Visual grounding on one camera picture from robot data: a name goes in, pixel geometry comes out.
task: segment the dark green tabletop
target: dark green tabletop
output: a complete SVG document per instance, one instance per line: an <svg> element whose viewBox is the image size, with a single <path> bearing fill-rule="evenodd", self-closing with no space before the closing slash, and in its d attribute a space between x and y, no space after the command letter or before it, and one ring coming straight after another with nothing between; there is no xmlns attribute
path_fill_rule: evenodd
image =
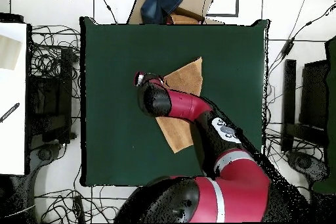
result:
<svg viewBox="0 0 336 224"><path fill-rule="evenodd" d="M156 120L137 105L135 72L162 76L201 56L201 95L261 149L264 30L231 25L81 25L85 46L83 176L91 185L144 185L162 175L200 175L194 147L173 154Z"/></svg>

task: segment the white stripe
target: white stripe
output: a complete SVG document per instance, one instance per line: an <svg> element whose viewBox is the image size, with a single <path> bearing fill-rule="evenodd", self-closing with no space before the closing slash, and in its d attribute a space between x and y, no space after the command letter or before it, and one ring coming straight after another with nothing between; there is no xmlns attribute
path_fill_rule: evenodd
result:
<svg viewBox="0 0 336 224"><path fill-rule="evenodd" d="M235 160L242 160L242 159L254 161L252 157L245 151L235 150L233 152L229 152L228 154L225 154L224 156L222 156L218 160L218 162L216 162L214 170L216 171L217 169L219 169L219 171L221 172L223 168L227 166L230 162L233 162Z"/></svg>
<svg viewBox="0 0 336 224"><path fill-rule="evenodd" d="M213 185L213 188L216 193L216 199L217 199L217 221L216 223L223 223L225 220L225 206L224 206L224 197L223 197L221 188L219 187L219 184L216 181L213 181L211 178L208 178L208 177L207 179Z"/></svg>
<svg viewBox="0 0 336 224"><path fill-rule="evenodd" d="M136 84L136 86L140 86L142 80L144 79L144 75L143 74L139 74L139 77L138 77L138 83Z"/></svg>

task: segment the white floor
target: white floor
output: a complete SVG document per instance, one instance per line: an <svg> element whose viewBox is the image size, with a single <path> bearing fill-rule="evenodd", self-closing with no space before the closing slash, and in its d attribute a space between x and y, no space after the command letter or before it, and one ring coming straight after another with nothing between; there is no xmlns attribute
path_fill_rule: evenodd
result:
<svg viewBox="0 0 336 224"><path fill-rule="evenodd" d="M20 14L26 23L33 26L38 25L65 25L80 31L79 17L90 16L100 24L111 24L113 18L102 0L0 0L0 12ZM126 23L134 0L106 0L111 6L118 23ZM302 7L299 19L293 33L299 30L308 21L321 16L328 7L336 0L306 0ZM285 41L291 33L297 19L303 0L240 0L240 11L237 18L216 18L227 24L251 25L258 19L270 19L268 59L272 64ZM325 16L319 21L306 27L297 36L294 48L287 56L297 60L297 86L302 83L302 69L305 63L326 59L324 42L336 35L336 12ZM281 63L270 76L270 83L276 88L276 96L282 94L283 64ZM297 116L299 116L299 101L301 90L297 90ZM281 122L282 100L278 98L270 105L272 113L271 122ZM73 100L73 114L79 112L79 101ZM270 128L279 131L277 125ZM41 195L52 191L72 189L73 182L81 164L80 149L80 124L77 120L72 127L78 138L68 145L66 154L60 160L43 168L37 176L35 195ZM278 162L281 173L294 185L306 185L304 177L291 170L285 162ZM82 187L77 179L77 190L85 197L91 197L91 188ZM102 187L92 188L93 201L100 206L100 190ZM103 206L120 207L125 199L134 191L134 187L104 187L101 192ZM38 217L46 211L47 207L54 201L54 198L37 198L36 211ZM89 210L90 204L84 201L85 209ZM112 209L106 210L106 217L113 218ZM58 218L55 213L49 213L46 221ZM106 222L98 215L93 222Z"/></svg>

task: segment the red robot arm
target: red robot arm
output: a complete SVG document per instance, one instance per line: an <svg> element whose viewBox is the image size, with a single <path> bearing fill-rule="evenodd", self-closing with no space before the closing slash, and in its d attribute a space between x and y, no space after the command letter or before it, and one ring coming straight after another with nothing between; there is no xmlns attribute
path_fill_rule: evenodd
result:
<svg viewBox="0 0 336 224"><path fill-rule="evenodd" d="M138 73L135 85L145 114L180 118L196 126L204 153L200 166L206 176L164 177L139 188L115 222L262 221L270 180L211 104L195 95L166 89L163 80L153 74ZM142 210L134 212L136 206Z"/></svg>

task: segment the blue cloth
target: blue cloth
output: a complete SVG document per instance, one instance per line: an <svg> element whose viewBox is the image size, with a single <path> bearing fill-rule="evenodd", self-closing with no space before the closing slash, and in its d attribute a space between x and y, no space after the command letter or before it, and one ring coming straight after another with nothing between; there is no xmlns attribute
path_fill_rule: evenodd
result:
<svg viewBox="0 0 336 224"><path fill-rule="evenodd" d="M145 0L141 7L144 24L163 24L165 16L170 15L182 0Z"/></svg>

